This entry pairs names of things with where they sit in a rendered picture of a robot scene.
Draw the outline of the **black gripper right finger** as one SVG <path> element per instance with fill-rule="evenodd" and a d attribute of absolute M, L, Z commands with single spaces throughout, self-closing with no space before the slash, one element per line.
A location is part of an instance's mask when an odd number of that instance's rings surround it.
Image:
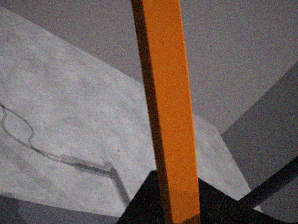
<path fill-rule="evenodd" d="M 234 200 L 197 177 L 201 224 L 289 224 Z"/>

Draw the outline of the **orange bar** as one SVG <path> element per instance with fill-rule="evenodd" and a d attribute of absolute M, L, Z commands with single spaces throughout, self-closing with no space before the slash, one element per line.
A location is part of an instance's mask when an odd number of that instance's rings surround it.
<path fill-rule="evenodd" d="M 165 224 L 201 224 L 184 24 L 178 0 L 132 0 Z"/>

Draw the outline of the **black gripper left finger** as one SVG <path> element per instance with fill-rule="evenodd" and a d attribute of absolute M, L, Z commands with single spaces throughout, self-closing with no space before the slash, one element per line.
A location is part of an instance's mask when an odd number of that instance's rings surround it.
<path fill-rule="evenodd" d="M 116 224 L 165 224 L 157 171 L 149 173 Z"/>

